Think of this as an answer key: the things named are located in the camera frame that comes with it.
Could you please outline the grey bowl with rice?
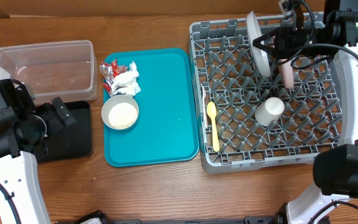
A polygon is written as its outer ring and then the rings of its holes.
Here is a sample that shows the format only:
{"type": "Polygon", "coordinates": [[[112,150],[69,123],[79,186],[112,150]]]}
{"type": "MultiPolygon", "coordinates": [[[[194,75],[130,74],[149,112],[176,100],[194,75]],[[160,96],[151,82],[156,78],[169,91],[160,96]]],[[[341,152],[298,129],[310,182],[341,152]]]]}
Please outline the grey bowl with rice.
{"type": "Polygon", "coordinates": [[[104,102],[101,117],[104,124],[111,129],[128,129],[139,117],[139,106],[132,96],[112,96],[104,102]]]}

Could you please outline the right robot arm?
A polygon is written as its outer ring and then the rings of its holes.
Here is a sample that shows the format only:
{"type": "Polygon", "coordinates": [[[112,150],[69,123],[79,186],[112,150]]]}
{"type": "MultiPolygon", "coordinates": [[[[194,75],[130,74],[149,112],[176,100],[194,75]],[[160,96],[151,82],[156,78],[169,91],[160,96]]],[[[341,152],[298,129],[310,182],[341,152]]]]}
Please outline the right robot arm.
{"type": "Polygon", "coordinates": [[[246,18],[252,54],[263,76],[269,76],[268,56],[278,65],[294,64],[300,57],[333,60],[340,87],[342,126],[339,144],[319,153],[313,162],[313,183],[296,199],[284,203],[274,223],[328,223],[338,205],[351,206],[358,198],[358,1],[324,3],[322,28],[304,27],[311,14],[304,1],[280,1],[290,25],[263,34],[253,12],[246,18]]]}

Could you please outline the white plastic utensil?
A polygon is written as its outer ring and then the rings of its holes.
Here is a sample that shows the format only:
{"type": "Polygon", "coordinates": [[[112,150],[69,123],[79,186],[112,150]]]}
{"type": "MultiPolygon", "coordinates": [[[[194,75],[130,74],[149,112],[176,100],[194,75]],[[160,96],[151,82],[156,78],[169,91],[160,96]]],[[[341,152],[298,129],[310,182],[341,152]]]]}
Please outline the white plastic utensil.
{"type": "Polygon", "coordinates": [[[201,91],[202,91],[201,97],[202,97],[202,105],[203,105],[203,121],[204,121],[205,129],[208,129],[208,119],[207,119],[206,103],[205,103],[206,90],[202,84],[200,84],[200,86],[201,86],[201,91]]]}

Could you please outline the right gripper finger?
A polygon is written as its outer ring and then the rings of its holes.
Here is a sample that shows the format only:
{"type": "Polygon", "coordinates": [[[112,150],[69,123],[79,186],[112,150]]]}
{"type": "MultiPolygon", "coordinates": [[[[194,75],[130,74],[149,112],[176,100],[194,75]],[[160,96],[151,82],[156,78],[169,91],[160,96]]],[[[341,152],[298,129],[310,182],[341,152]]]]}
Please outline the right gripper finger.
{"type": "Polygon", "coordinates": [[[267,39],[270,39],[272,37],[275,37],[280,31],[280,28],[276,28],[272,31],[270,31],[269,33],[266,33],[266,34],[260,34],[258,35],[254,40],[253,40],[253,44],[254,43],[257,43],[257,44],[260,44],[261,42],[264,42],[265,40],[267,39]]]}
{"type": "Polygon", "coordinates": [[[252,43],[252,56],[254,60],[267,60],[274,58],[278,60],[277,46],[273,42],[252,43]]]}

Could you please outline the yellow plastic spoon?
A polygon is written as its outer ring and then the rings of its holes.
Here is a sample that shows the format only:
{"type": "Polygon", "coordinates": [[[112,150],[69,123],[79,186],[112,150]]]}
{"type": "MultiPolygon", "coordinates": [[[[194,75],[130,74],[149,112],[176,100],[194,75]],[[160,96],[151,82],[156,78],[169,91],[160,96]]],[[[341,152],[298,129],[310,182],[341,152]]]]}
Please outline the yellow plastic spoon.
{"type": "Polygon", "coordinates": [[[211,120],[213,151],[214,152],[219,152],[220,146],[219,146],[217,127],[216,127],[217,109],[216,109],[216,105],[214,104],[213,101],[210,101],[207,104],[206,112],[207,112],[207,115],[209,116],[209,118],[211,120]]]}

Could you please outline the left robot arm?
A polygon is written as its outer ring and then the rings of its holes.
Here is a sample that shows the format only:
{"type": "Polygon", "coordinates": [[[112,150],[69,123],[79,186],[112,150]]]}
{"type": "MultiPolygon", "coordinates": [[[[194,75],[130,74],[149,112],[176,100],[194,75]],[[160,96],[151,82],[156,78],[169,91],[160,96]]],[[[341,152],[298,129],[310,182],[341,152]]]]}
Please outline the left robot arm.
{"type": "Polygon", "coordinates": [[[35,106],[26,85],[0,80],[0,218],[3,223],[50,223],[40,190],[37,147],[75,123],[60,97],[35,106]]]}

